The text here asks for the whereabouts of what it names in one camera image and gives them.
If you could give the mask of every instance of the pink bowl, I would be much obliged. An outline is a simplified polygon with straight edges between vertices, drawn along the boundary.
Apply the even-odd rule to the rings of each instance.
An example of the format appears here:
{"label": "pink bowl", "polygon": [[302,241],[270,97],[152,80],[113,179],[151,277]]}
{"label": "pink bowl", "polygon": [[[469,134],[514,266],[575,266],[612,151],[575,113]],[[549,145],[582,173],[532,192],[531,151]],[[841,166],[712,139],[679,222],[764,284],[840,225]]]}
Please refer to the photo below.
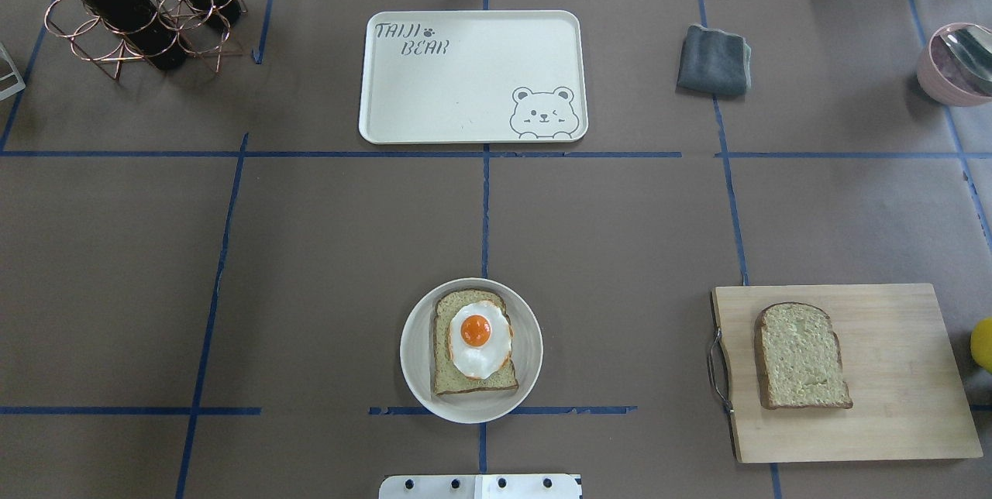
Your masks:
{"label": "pink bowl", "polygon": [[971,22],[952,22],[940,26],[933,36],[927,40],[927,47],[920,52],[917,61],[917,80],[920,86],[932,99],[949,106],[977,106],[992,102],[992,96],[985,96],[974,89],[966,89],[967,82],[956,74],[956,69],[950,63],[953,59],[950,51],[940,39],[940,34],[970,26]]}

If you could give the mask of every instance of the folded towel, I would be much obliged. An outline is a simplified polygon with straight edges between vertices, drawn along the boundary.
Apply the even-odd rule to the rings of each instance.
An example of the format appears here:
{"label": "folded towel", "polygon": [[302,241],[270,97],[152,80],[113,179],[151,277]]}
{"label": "folded towel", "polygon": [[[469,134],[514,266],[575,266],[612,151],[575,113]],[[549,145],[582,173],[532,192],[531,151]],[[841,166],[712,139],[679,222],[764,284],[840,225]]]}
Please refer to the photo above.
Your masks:
{"label": "folded towel", "polygon": [[751,47],[738,34],[688,27],[677,85],[722,96],[751,88]]}

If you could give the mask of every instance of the wooden cutting board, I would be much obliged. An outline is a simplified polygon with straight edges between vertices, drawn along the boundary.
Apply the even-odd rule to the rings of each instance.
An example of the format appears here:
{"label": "wooden cutting board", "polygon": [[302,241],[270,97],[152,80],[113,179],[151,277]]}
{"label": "wooden cutting board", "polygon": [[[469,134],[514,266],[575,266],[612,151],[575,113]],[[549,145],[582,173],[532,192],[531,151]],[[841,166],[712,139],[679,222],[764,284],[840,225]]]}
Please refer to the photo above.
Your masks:
{"label": "wooden cutting board", "polygon": [[[828,312],[854,407],[765,410],[755,320],[781,301]],[[982,456],[931,284],[717,287],[740,463]]]}

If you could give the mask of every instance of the fried egg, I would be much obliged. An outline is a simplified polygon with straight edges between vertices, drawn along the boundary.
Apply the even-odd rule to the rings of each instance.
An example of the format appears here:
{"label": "fried egg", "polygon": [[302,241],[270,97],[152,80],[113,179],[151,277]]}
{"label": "fried egg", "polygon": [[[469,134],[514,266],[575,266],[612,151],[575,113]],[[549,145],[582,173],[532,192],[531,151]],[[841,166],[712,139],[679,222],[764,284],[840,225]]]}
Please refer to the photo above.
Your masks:
{"label": "fried egg", "polygon": [[485,379],[510,360],[513,329],[503,311],[483,299],[465,305],[451,318],[451,362],[469,379]]}

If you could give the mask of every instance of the egg white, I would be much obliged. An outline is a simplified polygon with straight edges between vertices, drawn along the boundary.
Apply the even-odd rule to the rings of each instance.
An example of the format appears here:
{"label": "egg white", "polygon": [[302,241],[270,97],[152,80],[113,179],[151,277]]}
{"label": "egg white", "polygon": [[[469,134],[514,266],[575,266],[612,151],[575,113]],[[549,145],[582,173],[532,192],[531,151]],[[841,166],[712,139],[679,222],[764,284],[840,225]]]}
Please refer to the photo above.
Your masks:
{"label": "egg white", "polygon": [[[472,346],[461,337],[461,323],[472,315],[481,315],[489,322],[489,340],[481,346]],[[492,301],[483,299],[465,305],[451,319],[449,327],[449,353],[451,362],[469,379],[486,379],[499,371],[510,359],[513,329],[503,311]]]}

